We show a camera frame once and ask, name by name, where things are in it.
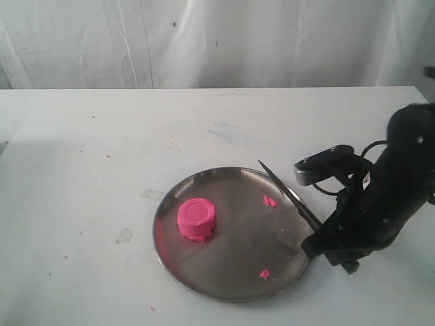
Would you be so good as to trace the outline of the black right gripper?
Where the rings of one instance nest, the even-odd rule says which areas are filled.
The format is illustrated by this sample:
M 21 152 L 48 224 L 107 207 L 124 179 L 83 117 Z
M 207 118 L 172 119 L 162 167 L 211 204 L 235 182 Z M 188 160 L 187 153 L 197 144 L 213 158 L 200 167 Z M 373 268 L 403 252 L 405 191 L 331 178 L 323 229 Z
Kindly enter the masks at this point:
M 330 167 L 332 176 L 344 188 L 336 197 L 336 209 L 327 218 L 318 234 L 311 234 L 301 244 L 307 257 L 326 256 L 331 265 L 340 265 L 349 275 L 360 267 L 359 259 L 373 251 L 387 248 L 395 239 L 396 233 L 375 238 L 369 234 L 374 227 L 367 219 L 366 209 L 359 205 L 362 194 L 360 174 L 349 177 L 337 167 Z

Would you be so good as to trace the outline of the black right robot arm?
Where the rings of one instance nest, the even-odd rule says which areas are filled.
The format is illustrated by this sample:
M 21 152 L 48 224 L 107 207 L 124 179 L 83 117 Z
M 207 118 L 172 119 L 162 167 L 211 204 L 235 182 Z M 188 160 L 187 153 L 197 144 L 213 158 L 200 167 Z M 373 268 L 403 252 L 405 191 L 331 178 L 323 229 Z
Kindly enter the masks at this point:
M 336 266 L 383 250 L 425 203 L 434 203 L 434 104 L 395 112 L 382 144 L 376 162 L 337 145 L 295 163 L 303 186 L 330 177 L 343 185 L 334 212 L 301 244 L 309 258 L 325 255 Z

